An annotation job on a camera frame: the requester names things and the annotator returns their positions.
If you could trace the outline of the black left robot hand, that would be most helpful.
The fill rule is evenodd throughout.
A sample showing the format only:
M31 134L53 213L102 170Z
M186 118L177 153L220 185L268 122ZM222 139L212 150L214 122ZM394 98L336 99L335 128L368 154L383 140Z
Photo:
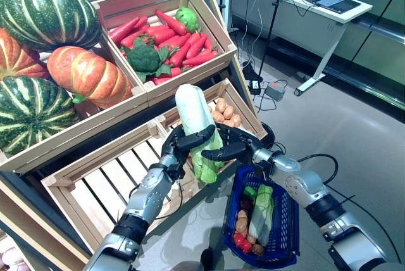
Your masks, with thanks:
M191 149L207 142L215 130L214 125L208 125L199 132L185 135L183 125L178 125L171 131L163 143L159 162L167 167L174 164L183 166Z

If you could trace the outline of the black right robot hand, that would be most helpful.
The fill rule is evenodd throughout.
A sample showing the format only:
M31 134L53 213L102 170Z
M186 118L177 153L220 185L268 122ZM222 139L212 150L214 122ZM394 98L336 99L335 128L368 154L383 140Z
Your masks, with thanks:
M239 160L244 164L251 164L254 152L263 147L261 141L253 134L236 127L217 123L217 131L222 139L220 149L203 150L201 155L213 161Z

